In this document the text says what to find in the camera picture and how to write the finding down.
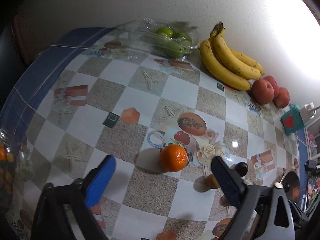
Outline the dark plum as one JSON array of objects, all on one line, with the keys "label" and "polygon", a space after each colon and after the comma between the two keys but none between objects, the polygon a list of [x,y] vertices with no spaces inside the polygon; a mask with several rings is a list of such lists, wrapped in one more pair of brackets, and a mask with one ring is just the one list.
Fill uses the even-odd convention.
[{"label": "dark plum", "polygon": [[248,165],[245,162],[239,162],[235,165],[234,170],[241,176],[244,177],[248,172]]}]

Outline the small brown longan fruit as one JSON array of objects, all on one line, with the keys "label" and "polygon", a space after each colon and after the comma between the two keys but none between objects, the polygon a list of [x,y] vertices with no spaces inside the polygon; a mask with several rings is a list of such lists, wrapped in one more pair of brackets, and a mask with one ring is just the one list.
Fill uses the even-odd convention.
[{"label": "small brown longan fruit", "polygon": [[217,179],[214,177],[213,174],[210,174],[206,177],[206,185],[211,189],[219,189],[220,185],[217,182]]}]

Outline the orange tangerine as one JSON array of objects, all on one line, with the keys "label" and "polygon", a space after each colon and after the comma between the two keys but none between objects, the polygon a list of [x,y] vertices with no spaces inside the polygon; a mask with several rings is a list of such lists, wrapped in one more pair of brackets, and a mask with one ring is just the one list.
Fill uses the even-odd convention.
[{"label": "orange tangerine", "polygon": [[187,165],[188,155],[182,146],[172,144],[160,151],[159,162],[167,172],[178,172]]}]

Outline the round steel bowl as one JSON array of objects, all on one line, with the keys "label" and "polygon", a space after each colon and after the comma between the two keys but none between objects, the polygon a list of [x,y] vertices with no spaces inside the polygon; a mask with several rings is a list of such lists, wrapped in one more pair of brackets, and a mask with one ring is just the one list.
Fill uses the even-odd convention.
[{"label": "round steel bowl", "polygon": [[283,185],[287,199],[296,204],[300,199],[300,182],[295,170],[288,170],[284,173],[280,183]]}]

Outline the black power adapter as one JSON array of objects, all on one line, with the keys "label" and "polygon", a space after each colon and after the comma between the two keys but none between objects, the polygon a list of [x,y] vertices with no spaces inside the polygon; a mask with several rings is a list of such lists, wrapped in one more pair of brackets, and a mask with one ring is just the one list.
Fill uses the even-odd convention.
[{"label": "black power adapter", "polygon": [[317,170],[317,161],[309,159],[305,162],[304,167],[306,172],[312,172],[314,170]]}]

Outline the clear box of kumquats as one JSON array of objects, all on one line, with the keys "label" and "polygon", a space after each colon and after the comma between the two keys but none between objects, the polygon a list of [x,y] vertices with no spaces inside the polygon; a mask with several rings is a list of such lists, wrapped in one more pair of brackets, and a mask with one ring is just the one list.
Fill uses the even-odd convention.
[{"label": "clear box of kumquats", "polygon": [[1,128],[1,207],[9,208],[13,200],[13,186],[30,179],[27,139],[16,139]]}]

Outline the teal toy box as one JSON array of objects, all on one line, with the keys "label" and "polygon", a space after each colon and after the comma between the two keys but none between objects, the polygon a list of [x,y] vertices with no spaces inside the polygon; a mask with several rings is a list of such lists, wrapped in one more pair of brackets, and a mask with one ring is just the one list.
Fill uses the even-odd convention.
[{"label": "teal toy box", "polygon": [[299,106],[294,105],[280,118],[284,132],[287,136],[306,126],[306,122],[303,121],[299,109]]}]

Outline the red apple right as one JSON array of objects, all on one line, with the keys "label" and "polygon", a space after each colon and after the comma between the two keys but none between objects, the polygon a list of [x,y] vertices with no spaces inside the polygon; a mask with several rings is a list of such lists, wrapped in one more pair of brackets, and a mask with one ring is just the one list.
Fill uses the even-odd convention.
[{"label": "red apple right", "polygon": [[277,108],[285,108],[290,101],[290,94],[289,91],[284,88],[280,87],[278,95],[273,99],[273,103]]}]

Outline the red apple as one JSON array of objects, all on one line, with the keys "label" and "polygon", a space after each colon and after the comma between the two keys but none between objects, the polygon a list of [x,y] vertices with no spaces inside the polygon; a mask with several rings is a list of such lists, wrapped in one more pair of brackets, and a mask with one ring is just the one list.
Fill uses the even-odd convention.
[{"label": "red apple", "polygon": [[256,80],[252,85],[251,94],[257,103],[265,105],[273,100],[274,88],[267,80]]},{"label": "red apple", "polygon": [[278,86],[277,82],[275,81],[274,77],[272,77],[270,75],[265,76],[263,78],[263,80],[268,81],[271,84],[271,86],[273,87],[273,90],[274,90],[274,97],[273,98],[275,99],[279,94],[279,86]]},{"label": "red apple", "polygon": [[290,94],[289,91],[284,88],[280,87],[278,95],[273,99],[273,103],[277,108],[285,108],[290,101]]}]

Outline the checkered patterned tablecloth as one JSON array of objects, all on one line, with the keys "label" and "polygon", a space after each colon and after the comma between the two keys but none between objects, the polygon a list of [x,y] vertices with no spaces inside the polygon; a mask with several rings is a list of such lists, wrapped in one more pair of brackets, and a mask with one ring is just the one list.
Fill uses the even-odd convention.
[{"label": "checkered patterned tablecloth", "polygon": [[[115,173],[94,215],[109,239],[216,239],[235,213],[220,189],[203,184],[209,160],[246,162],[258,185],[288,170],[306,184],[305,134],[285,135],[284,111],[257,105],[245,92],[214,80],[194,62],[172,62],[118,48],[122,36],[103,28],[76,29],[50,46],[13,87],[2,127],[27,139],[30,179],[13,186],[6,214],[20,239],[30,237],[46,183],[84,177],[109,154]],[[184,169],[159,162],[168,145],[188,155]]]}]

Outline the red apple front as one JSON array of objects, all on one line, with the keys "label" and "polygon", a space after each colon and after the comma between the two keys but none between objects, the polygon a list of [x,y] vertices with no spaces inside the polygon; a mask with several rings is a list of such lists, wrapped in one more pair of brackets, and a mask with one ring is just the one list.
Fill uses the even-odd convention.
[{"label": "red apple front", "polygon": [[273,100],[274,88],[267,80],[256,80],[252,85],[251,94],[257,103],[265,105]]}]

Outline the red apple middle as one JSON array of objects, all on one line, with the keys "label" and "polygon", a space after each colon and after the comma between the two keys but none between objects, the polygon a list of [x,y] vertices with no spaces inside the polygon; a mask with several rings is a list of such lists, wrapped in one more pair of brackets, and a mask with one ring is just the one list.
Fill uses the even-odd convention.
[{"label": "red apple middle", "polygon": [[273,98],[275,99],[279,94],[279,86],[278,86],[277,82],[275,81],[274,77],[272,77],[270,75],[265,76],[263,78],[263,80],[268,81],[271,84],[271,86],[273,87],[273,90],[274,90],[274,97]]}]

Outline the yellow banana bunch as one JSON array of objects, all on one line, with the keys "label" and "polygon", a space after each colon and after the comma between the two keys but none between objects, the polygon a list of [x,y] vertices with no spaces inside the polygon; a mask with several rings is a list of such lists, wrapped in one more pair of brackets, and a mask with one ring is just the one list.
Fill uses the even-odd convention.
[{"label": "yellow banana bunch", "polygon": [[200,44],[200,56],[213,77],[225,85],[240,91],[250,90],[250,80],[258,80],[265,74],[261,64],[249,56],[227,46],[223,35],[226,29],[217,23],[208,39]]}]

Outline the clear box of green fruit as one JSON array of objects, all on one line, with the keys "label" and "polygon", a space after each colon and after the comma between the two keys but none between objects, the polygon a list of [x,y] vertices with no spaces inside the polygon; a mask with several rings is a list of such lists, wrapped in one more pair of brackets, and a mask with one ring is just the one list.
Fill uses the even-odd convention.
[{"label": "clear box of green fruit", "polygon": [[188,22],[154,18],[132,21],[124,26],[130,47],[167,59],[184,61],[200,45],[200,34]]}]

